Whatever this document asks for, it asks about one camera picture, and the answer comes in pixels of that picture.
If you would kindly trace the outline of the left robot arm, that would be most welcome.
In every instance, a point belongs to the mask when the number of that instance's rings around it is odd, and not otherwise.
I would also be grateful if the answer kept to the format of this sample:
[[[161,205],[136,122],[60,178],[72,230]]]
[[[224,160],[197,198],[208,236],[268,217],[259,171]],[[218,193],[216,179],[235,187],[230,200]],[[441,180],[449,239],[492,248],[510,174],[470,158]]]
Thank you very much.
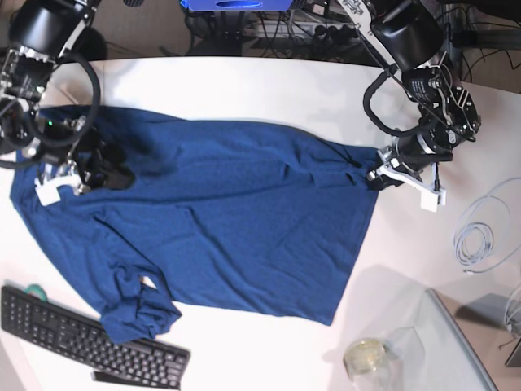
[[[481,126],[473,99],[443,49],[444,34],[420,1],[342,1],[340,6],[382,69],[362,103],[392,144],[379,150],[366,181],[376,191],[406,182],[424,190],[421,172],[451,161],[454,148],[475,142]],[[418,106],[418,124],[408,130],[386,125],[371,107],[374,94],[389,79]]]

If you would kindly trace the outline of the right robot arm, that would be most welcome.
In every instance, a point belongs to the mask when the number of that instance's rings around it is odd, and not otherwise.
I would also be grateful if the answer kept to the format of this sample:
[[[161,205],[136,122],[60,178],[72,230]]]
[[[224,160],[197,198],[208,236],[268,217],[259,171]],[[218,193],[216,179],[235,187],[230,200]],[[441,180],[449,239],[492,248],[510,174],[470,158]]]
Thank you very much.
[[[103,140],[94,127],[101,108],[101,84],[80,52],[91,30],[97,1],[27,1],[8,30],[10,45],[1,53],[1,153],[21,152],[19,161],[2,160],[4,169],[44,164],[37,188],[70,186],[77,194],[105,188],[125,190],[134,174],[120,147]],[[52,75],[66,63],[85,71],[92,102],[85,115],[54,121],[40,116],[40,102]]]

